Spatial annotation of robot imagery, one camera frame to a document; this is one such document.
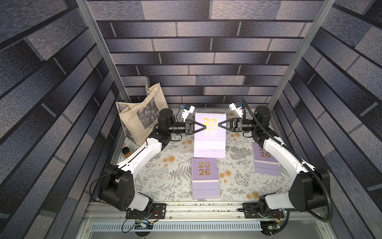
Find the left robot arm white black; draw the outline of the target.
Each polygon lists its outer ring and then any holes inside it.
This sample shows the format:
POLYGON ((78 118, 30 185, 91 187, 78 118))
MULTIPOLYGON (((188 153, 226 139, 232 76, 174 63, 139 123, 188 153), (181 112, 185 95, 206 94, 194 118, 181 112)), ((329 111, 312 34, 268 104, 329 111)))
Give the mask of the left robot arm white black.
POLYGON ((97 197, 120 211, 130 209, 148 217, 152 212, 153 200, 135 192, 134 177, 169 144, 173 134, 192 135, 206 129, 206 126, 187 119, 194 110, 194 106, 185 105, 182 121, 177 121, 171 109, 161 110, 158 123, 154 125, 144 144, 124 161, 117 165, 109 164, 102 171, 97 197))

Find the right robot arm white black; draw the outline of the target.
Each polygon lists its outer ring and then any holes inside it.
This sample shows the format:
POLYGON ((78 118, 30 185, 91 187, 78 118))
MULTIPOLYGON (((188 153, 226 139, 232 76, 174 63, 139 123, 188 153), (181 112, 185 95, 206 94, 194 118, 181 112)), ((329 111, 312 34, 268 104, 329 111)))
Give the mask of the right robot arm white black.
POLYGON ((266 106, 257 106, 251 111, 246 102, 236 102, 229 108, 236 116, 220 122, 219 127, 230 132, 250 132, 253 140, 273 156, 293 180, 288 191, 259 197, 253 211, 265 217, 278 209, 295 210, 330 222, 333 205, 329 173, 303 160, 283 142, 270 128, 272 114, 266 106))

